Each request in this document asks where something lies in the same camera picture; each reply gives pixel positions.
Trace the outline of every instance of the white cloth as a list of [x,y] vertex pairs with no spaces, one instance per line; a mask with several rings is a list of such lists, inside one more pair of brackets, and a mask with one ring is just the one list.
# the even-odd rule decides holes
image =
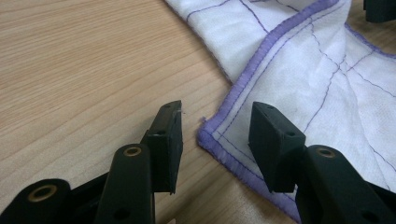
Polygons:
[[299,221],[293,194],[268,192],[248,148],[254,101],[277,107],[306,145],[340,150],[362,177],[396,191],[396,55],[345,25],[350,0],[167,0],[233,83],[198,133],[244,183]]

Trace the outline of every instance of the light brown wood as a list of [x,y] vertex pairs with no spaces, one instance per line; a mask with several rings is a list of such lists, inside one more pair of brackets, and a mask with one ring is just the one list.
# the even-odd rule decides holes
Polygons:
[[[395,22],[367,25],[360,3],[349,22],[396,53]],[[196,144],[230,87],[163,1],[1,1],[0,210],[40,179],[74,188],[108,171],[114,151],[180,99],[177,194],[156,194],[157,223],[294,223]]]

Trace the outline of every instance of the folded cloth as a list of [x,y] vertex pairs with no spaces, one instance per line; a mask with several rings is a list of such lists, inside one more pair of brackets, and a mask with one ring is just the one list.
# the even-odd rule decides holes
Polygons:
[[345,25],[350,0],[167,0],[233,87],[199,144],[300,221],[294,194],[271,193],[248,148],[254,101],[277,107],[306,144],[340,150],[362,177],[396,191],[396,55]]

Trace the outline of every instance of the wooden table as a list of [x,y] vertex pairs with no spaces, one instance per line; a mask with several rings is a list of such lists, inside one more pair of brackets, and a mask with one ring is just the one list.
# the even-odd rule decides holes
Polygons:
[[[352,26],[396,53],[395,22],[367,25],[363,15],[354,2]],[[196,144],[230,87],[163,1],[1,1],[0,210],[37,180],[74,188],[105,173],[117,148],[180,99],[177,194],[156,194],[157,223],[294,223]]]

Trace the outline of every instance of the white towel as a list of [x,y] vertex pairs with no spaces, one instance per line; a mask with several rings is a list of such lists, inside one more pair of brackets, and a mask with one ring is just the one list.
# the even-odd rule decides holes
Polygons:
[[350,0],[167,0],[233,83],[198,134],[241,181],[299,221],[294,194],[270,193],[248,148],[254,101],[277,107],[306,145],[340,150],[396,191],[396,55],[345,25]]

